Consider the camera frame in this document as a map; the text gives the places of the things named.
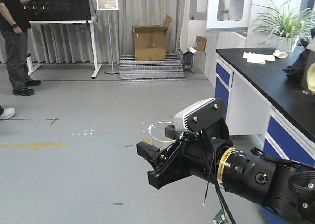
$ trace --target black t-shirt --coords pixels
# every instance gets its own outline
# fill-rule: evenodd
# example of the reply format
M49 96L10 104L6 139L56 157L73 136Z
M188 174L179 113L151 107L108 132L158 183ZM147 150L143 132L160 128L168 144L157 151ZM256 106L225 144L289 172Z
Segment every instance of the black t-shirt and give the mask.
M20 0L0 0L0 3L4 3L8 8L11 16L15 20L16 24L22 29L29 29L30 23L27 18L27 14L25 13ZM7 22L7 20L0 13L0 30L2 31L12 31L12 26Z

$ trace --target clear plastic bowl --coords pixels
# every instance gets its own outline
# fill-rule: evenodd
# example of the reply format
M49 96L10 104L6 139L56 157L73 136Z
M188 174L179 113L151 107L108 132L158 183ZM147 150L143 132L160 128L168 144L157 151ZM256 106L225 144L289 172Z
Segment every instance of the clear plastic bowl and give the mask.
M151 136L151 144L160 149L165 149L169 145L175 142L175 139L170 139L165 136L165 127L174 124L171 121L159 121L154 122L148 127L149 134Z

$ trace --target yellow tape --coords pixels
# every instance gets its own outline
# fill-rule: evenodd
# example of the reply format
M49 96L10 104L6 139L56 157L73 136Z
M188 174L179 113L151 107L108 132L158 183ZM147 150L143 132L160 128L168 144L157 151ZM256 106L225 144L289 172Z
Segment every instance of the yellow tape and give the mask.
M0 149L32 147L34 150L37 150L40 147L55 147L67 145L69 145L69 143L0 144Z
M232 153L232 150L234 150L233 147L227 149L220 160L219 167L218 167L218 174L217 174L217 178L220 180L223 180L224 166L225 166L225 163L226 163L228 157Z

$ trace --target metal grating platform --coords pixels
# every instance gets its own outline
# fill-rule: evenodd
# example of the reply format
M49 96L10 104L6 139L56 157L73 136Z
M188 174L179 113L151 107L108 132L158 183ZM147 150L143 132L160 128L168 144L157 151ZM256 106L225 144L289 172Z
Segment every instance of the metal grating platform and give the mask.
M122 84L185 81L182 63L176 54L166 55L165 61L136 61L134 55L123 55L119 64Z

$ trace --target floor tape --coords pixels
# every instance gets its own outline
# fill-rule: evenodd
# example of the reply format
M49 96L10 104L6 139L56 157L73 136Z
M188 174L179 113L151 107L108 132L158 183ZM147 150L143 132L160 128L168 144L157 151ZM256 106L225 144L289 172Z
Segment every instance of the floor tape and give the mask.
M40 147L56 147L67 145L69 145L69 143L0 144L0 149L32 147L34 150L37 150Z

